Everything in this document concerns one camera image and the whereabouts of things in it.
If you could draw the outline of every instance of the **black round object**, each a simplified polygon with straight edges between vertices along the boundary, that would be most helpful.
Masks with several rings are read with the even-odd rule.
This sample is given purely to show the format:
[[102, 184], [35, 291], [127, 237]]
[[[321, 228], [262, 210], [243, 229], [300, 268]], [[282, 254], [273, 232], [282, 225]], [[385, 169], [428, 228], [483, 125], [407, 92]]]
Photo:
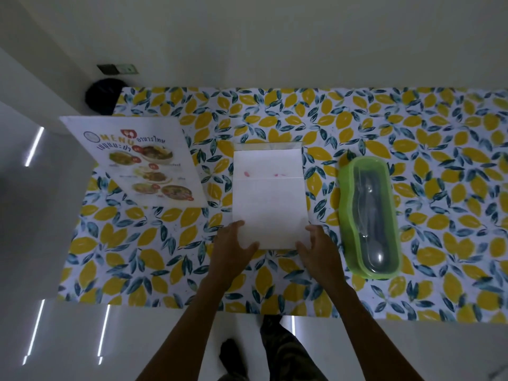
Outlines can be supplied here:
[[92, 84], [86, 91], [85, 102], [101, 115], [112, 115], [122, 88], [128, 85], [118, 79], [102, 79]]

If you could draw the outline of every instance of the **glossy white tile floor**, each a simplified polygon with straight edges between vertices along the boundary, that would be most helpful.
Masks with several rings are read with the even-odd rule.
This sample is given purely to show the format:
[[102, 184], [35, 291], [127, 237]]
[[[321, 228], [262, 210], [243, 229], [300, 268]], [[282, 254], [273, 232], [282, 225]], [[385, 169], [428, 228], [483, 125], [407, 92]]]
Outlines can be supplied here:
[[[37, 128], [25, 129], [16, 136], [28, 147]], [[133, 380], [181, 312], [111, 307], [98, 364], [106, 306], [54, 298], [92, 160], [71, 137], [49, 133], [43, 134], [30, 167], [22, 166], [23, 152], [3, 168], [0, 178], [0, 378]], [[37, 334], [22, 366], [42, 299]], [[253, 315], [219, 313], [200, 380], [214, 381], [223, 374], [219, 348], [229, 337], [241, 346], [250, 379], [268, 380], [259, 323]], [[291, 321], [284, 323], [290, 327]], [[380, 325], [427, 380], [487, 380], [488, 373], [508, 363], [508, 326], [395, 321]], [[297, 317], [295, 327], [296, 336], [330, 380], [363, 379], [341, 320]]]

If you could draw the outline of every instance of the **wall socket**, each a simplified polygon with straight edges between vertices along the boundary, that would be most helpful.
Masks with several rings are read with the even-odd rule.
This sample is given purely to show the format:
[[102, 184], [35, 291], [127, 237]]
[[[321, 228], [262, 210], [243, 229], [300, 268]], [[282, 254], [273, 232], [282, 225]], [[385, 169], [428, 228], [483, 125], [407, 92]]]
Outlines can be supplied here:
[[97, 64], [97, 68], [107, 76], [138, 74], [134, 64]]

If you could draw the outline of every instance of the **hand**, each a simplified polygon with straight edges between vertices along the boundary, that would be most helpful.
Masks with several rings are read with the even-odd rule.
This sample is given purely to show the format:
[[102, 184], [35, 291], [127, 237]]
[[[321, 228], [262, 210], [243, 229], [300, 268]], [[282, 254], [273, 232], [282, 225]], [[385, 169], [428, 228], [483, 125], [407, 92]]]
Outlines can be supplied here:
[[300, 241], [296, 250], [310, 275], [328, 292], [338, 284], [345, 283], [344, 270], [340, 260], [339, 249], [332, 239], [325, 234], [323, 227], [308, 225], [310, 231], [310, 251]]
[[238, 220], [219, 229], [213, 243], [208, 276], [223, 284], [225, 290], [231, 285], [233, 279], [247, 267], [259, 248], [259, 242], [252, 243], [246, 249], [240, 247], [238, 228], [244, 224], [243, 220]]

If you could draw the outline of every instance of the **black switch plate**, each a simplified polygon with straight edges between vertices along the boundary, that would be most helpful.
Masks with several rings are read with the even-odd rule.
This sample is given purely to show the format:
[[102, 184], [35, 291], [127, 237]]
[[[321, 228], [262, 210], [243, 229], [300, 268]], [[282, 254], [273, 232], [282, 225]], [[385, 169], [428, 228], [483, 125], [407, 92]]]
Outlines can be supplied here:
[[107, 76], [120, 75], [114, 64], [97, 64], [97, 68]]

